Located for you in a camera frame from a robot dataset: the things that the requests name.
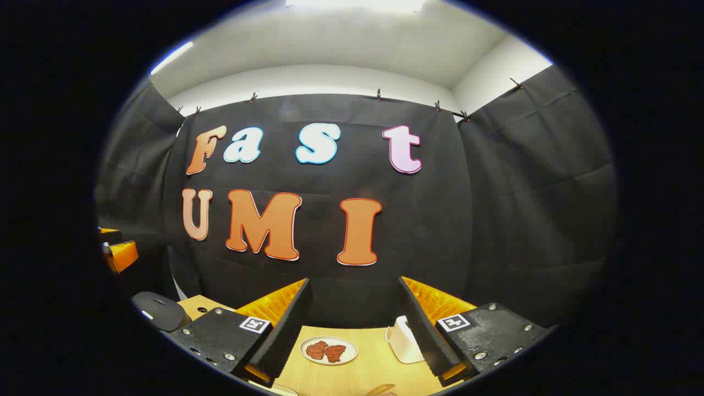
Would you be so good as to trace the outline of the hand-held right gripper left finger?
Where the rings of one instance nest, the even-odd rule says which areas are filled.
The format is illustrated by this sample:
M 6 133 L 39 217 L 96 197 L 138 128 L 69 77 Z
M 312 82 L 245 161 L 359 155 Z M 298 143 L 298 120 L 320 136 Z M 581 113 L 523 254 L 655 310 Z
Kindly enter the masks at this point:
M 309 316 L 310 280 L 304 278 L 240 309 L 218 305 L 173 331 L 177 348 L 229 375 L 271 388 Z

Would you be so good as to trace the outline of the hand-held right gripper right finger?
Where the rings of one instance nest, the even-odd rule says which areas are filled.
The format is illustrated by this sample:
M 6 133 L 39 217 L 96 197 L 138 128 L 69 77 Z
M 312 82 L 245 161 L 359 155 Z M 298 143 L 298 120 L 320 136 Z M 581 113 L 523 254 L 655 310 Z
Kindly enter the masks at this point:
M 398 303 L 425 363 L 445 387 L 488 376 L 551 333 L 503 304 L 476 306 L 405 276 L 398 278 Z

